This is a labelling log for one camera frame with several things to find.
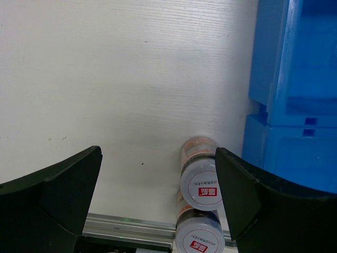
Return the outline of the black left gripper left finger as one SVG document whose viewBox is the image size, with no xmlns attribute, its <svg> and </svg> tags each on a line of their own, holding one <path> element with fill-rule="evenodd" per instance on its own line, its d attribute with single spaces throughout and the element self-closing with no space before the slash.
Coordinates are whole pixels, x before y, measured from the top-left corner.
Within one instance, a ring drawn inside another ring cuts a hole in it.
<svg viewBox="0 0 337 253">
<path fill-rule="evenodd" d="M 102 163 L 99 146 L 1 184 L 1 252 L 73 252 Z"/>
</svg>

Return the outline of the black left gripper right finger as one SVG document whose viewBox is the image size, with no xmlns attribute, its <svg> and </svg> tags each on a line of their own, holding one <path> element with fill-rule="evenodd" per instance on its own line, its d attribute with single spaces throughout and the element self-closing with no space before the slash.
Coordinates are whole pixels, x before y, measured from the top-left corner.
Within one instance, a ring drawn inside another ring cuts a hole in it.
<svg viewBox="0 0 337 253">
<path fill-rule="evenodd" d="M 308 188 L 217 148 L 216 173 L 239 252 L 336 252 L 336 194 Z"/>
</svg>

